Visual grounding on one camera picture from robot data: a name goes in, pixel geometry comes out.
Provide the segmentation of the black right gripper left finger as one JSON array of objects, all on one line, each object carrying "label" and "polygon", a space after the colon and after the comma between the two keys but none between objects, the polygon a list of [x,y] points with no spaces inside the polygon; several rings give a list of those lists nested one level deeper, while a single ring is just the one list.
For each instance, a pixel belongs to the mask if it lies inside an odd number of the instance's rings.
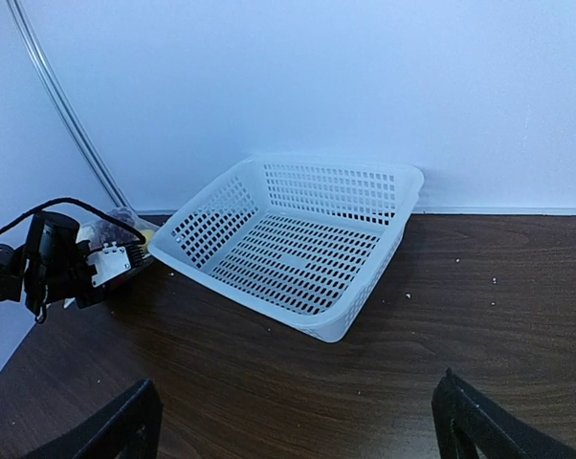
[{"label": "black right gripper left finger", "polygon": [[134,383],[116,399],[28,458],[155,458],[163,404],[150,379]]}]

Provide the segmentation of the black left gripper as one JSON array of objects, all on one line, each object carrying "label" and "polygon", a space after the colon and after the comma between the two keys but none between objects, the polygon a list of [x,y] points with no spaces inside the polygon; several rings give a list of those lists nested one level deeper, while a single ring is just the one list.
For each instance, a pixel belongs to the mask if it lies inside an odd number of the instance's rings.
[{"label": "black left gripper", "polygon": [[24,244],[24,293],[26,307],[45,311],[48,306],[64,299],[73,299],[80,308],[103,301],[110,284],[140,268],[144,259],[127,250],[131,269],[95,288],[91,283],[93,269],[86,263],[92,252],[88,241],[77,243],[79,223],[57,212],[38,212],[33,216]]}]

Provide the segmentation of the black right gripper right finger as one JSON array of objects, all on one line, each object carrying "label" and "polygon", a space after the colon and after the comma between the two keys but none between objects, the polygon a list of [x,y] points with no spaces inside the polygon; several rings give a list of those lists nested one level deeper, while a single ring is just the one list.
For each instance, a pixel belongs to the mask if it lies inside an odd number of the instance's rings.
[{"label": "black right gripper right finger", "polygon": [[442,458],[576,458],[576,449],[514,417],[451,369],[432,394]]}]

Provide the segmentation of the clear zip top bag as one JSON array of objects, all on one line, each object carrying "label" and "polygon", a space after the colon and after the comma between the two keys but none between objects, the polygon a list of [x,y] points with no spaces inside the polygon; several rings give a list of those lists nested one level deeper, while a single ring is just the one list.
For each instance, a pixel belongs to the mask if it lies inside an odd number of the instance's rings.
[{"label": "clear zip top bag", "polygon": [[[150,230],[155,230],[155,233],[156,233],[160,227],[158,225],[151,223],[151,222],[145,220],[144,218],[140,217],[133,210],[132,210],[132,212],[135,214],[135,223],[136,223],[135,228],[132,229],[129,226],[125,225],[124,223],[122,223],[122,226],[120,226],[120,227],[122,227],[126,230],[129,230],[129,231],[132,231],[136,236],[139,237],[139,240],[135,241],[135,242],[126,243],[126,244],[119,244],[119,245],[116,242],[113,242],[113,243],[115,243],[118,247],[125,247],[126,249],[129,249],[129,253],[131,253],[133,255],[140,254],[143,259],[146,259],[149,256],[149,252],[145,252],[142,250],[142,244],[144,243],[144,237],[139,233],[139,230],[150,229]],[[77,243],[82,242],[82,241],[88,241],[89,242],[89,248],[92,251],[100,250],[105,244],[107,244],[107,243],[105,243],[101,246],[100,243],[98,242],[98,239],[95,236],[94,223],[98,219],[105,219],[105,218],[101,218],[101,217],[97,216],[94,220],[91,220],[87,223],[82,224],[78,230],[78,235],[76,238]]]}]

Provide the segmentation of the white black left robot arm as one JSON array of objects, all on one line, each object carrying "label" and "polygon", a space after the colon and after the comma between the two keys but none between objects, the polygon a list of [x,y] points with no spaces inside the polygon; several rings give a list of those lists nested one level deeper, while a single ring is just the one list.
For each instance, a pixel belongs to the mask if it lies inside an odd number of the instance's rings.
[{"label": "white black left robot arm", "polygon": [[58,301],[84,309],[103,302],[115,281],[144,265],[147,238],[142,231],[111,217],[109,222],[133,237],[111,239],[94,248],[78,239],[77,220],[52,211],[33,215],[24,244],[0,244],[0,302],[23,301],[38,323]]}]

